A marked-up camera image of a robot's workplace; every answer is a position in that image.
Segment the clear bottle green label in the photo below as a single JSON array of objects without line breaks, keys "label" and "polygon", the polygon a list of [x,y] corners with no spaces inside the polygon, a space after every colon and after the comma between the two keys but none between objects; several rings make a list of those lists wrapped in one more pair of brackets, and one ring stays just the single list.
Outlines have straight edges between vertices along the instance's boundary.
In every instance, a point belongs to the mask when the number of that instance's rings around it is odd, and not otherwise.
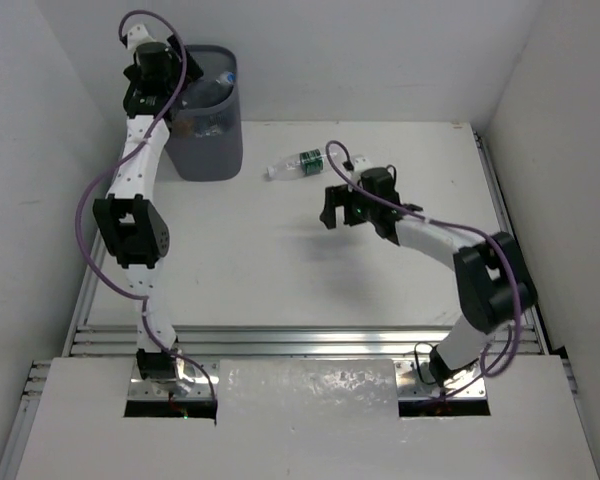
[{"label": "clear bottle green label", "polygon": [[269,181],[291,181],[331,170],[325,149],[316,148],[282,158],[265,169],[264,177]]}]

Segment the clear bottle blue white label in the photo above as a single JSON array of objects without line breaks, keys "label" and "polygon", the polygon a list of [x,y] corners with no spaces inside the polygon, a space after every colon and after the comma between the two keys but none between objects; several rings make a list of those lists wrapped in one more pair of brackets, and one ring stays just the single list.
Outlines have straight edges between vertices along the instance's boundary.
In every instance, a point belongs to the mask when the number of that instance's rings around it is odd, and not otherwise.
[{"label": "clear bottle blue white label", "polygon": [[206,138],[224,134],[233,121],[224,114],[194,115],[180,113],[173,122],[173,135],[179,138]]}]

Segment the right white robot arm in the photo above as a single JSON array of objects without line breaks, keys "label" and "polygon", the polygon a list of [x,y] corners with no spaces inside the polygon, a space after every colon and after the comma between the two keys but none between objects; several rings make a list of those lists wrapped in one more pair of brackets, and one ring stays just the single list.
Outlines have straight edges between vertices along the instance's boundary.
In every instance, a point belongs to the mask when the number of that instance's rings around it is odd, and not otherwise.
[{"label": "right white robot arm", "polygon": [[326,228],[335,228],[338,208],[346,225],[368,223],[380,238],[418,251],[455,275],[461,315],[430,351],[425,383],[443,387],[460,371],[483,364],[487,345],[501,328],[508,330],[508,358],[501,367],[511,364],[521,339],[521,316],[536,304],[537,290],[510,234],[487,235],[426,217],[421,207],[401,202],[386,167],[361,171],[357,179],[326,188],[320,214]]}]

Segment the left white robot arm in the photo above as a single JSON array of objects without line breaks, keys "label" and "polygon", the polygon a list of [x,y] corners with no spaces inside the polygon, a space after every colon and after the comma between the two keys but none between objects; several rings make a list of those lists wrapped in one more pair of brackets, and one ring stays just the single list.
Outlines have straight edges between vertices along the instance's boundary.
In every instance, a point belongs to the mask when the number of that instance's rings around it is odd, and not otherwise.
[{"label": "left white robot arm", "polygon": [[136,364],[144,380],[166,382],[177,376],[177,334],[158,285],[170,248],[166,221],[153,202],[158,165],[171,136],[172,105],[180,90],[201,71],[179,49],[175,37],[160,42],[142,26],[122,38],[133,62],[124,75],[126,137],[122,163],[93,214],[109,254],[125,273],[141,319]]}]

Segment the grey plastic waste bin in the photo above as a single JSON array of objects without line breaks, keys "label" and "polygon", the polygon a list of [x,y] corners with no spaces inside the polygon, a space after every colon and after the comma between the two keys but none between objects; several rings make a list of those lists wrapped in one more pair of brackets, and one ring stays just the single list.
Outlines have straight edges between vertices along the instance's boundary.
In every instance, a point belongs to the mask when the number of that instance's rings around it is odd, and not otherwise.
[{"label": "grey plastic waste bin", "polygon": [[174,104],[166,152],[185,181],[226,181],[240,172],[243,159],[237,59],[217,45],[187,51],[203,76]]}]

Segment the aluminium frame rail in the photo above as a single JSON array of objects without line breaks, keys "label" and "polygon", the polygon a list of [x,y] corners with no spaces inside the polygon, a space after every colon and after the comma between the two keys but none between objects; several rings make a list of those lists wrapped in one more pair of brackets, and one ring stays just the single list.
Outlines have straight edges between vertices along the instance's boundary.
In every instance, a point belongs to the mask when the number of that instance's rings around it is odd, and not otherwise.
[{"label": "aluminium frame rail", "polygon": [[[193,327],[178,330],[180,347],[196,358],[295,357],[358,358],[405,357],[415,346],[436,344],[445,327]],[[136,334],[126,326],[82,326],[69,341],[71,356],[132,356]]]}]

